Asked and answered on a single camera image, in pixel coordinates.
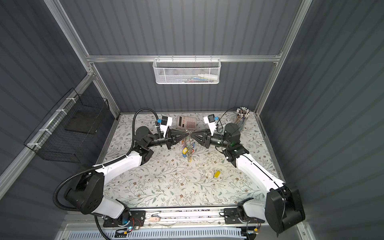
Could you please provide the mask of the metal keyring with coloured keys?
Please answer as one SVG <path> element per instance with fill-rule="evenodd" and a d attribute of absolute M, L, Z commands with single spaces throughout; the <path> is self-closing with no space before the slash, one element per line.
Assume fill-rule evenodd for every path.
<path fill-rule="evenodd" d="M 182 147 L 182 156 L 184 158 L 186 158 L 188 160 L 188 162 L 190 163 L 193 160 L 193 154 L 195 152 L 195 147 L 192 147 L 191 142 L 190 142 L 191 131 L 190 130 L 186 130 L 186 131 L 189 132 L 189 135 L 187 136 L 187 137 L 189 137 L 189 145 L 187 147 Z"/>

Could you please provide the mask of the yellow tagged key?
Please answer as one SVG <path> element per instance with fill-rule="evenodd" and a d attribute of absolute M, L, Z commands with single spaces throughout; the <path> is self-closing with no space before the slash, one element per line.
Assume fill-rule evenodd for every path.
<path fill-rule="evenodd" d="M 214 179 L 218 179 L 221 175 L 221 172 L 220 171 L 215 171 L 214 173 Z"/>

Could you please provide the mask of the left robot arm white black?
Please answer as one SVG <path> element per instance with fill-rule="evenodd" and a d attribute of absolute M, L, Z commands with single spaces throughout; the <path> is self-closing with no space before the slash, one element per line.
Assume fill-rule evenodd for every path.
<path fill-rule="evenodd" d="M 129 208 L 118 200 L 104 196 L 104 186 L 117 176 L 147 163 L 154 153 L 152 146 L 165 145 L 170 150 L 188 135 L 169 127 L 165 134 L 160 135 L 152 134 L 145 126 L 139 127 L 133 135 L 134 147 L 129 154 L 74 177 L 65 192 L 65 199 L 84 215 L 122 218 Z"/>

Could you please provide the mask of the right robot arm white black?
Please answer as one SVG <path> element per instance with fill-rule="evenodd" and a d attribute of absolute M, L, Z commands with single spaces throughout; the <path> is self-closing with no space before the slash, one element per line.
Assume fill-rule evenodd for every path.
<path fill-rule="evenodd" d="M 262 191 L 263 201 L 248 198 L 238 203 L 238 216 L 242 222 L 266 221 L 277 234 L 281 234 L 305 220 L 299 189 L 276 178 L 256 161 L 241 143 L 241 132 L 236 124 L 227 124 L 222 134 L 207 129 L 191 133 L 191 138 L 206 148 L 222 148 L 226 160 Z"/>

